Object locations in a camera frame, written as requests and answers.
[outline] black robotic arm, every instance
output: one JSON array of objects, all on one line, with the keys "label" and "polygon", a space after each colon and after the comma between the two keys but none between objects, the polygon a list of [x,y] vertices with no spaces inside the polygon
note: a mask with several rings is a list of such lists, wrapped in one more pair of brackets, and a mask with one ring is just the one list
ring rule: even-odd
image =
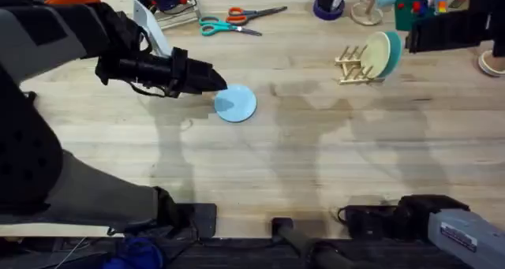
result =
[{"label": "black robotic arm", "polygon": [[95,73],[104,84],[123,80],[143,95],[177,98],[226,89],[212,65],[178,48],[171,57],[151,54],[151,45],[141,50],[143,28],[105,3],[0,0],[0,27],[0,224],[54,222],[127,233],[187,226],[167,191],[122,181],[62,150],[18,86],[74,59],[98,57]]}]

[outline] blue plate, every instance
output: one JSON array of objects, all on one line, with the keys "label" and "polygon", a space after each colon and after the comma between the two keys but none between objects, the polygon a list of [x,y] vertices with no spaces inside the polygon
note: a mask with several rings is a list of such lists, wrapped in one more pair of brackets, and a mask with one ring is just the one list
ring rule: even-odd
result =
[{"label": "blue plate", "polygon": [[385,32],[387,38],[389,39],[389,44],[391,45],[391,53],[389,54],[389,60],[387,60],[386,68],[380,73],[377,78],[385,78],[390,73],[392,73],[402,57],[402,40],[400,35],[396,32]]},{"label": "blue plate", "polygon": [[228,89],[218,92],[214,99],[215,111],[229,122],[241,122],[250,118],[256,105],[254,92],[241,84],[228,85]]}]

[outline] wooden table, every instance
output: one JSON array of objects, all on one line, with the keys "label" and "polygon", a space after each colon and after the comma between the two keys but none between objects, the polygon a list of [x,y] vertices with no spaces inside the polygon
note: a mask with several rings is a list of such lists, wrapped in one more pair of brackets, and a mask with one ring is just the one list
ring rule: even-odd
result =
[{"label": "wooden table", "polygon": [[[132,12],[130,0],[104,0]],[[178,202],[216,203],[218,236],[267,237],[272,217],[290,216],[308,234],[344,237],[328,214],[349,203],[447,194],[505,227],[505,81],[482,75],[485,48],[408,54],[382,86],[339,86],[334,58],[375,31],[348,16],[322,21],[314,0],[199,0],[224,17],[230,6],[288,11],[253,21],[263,37],[198,24],[165,31],[192,58],[213,63],[229,84],[257,95],[256,113],[230,124],[210,95],[152,99],[127,84],[103,86],[95,60],[30,80],[37,107],[63,146],[86,163]],[[357,0],[346,0],[347,8]],[[0,227],[0,236],[101,236],[90,226]]]}]

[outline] red-handled scissors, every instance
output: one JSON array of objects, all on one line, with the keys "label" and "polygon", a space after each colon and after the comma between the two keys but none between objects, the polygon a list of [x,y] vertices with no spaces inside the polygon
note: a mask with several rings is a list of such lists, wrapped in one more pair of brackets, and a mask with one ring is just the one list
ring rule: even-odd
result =
[{"label": "red-handled scissors", "polygon": [[259,11],[244,10],[241,8],[233,7],[228,11],[228,14],[230,16],[226,19],[226,22],[229,24],[242,26],[248,24],[250,20],[255,19],[257,17],[263,17],[274,13],[280,13],[285,10],[287,10],[286,6],[273,9],[264,9]]}]

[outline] scissors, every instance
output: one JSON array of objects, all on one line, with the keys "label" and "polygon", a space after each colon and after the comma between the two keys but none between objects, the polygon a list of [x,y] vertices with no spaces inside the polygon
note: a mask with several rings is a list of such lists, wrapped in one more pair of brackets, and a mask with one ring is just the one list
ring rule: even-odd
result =
[{"label": "scissors", "polygon": [[262,36],[261,32],[243,28],[242,26],[228,24],[217,17],[202,17],[199,22],[202,26],[200,28],[200,32],[203,36],[211,36],[217,32],[242,32],[249,35]]},{"label": "scissors", "polygon": [[259,11],[244,10],[241,8],[233,7],[228,11],[228,14],[230,16],[226,19],[226,22],[235,25],[246,25],[249,23],[250,20],[255,19],[257,17],[264,17],[274,13],[280,13],[285,10],[287,10],[286,6],[273,9],[264,9]]}]

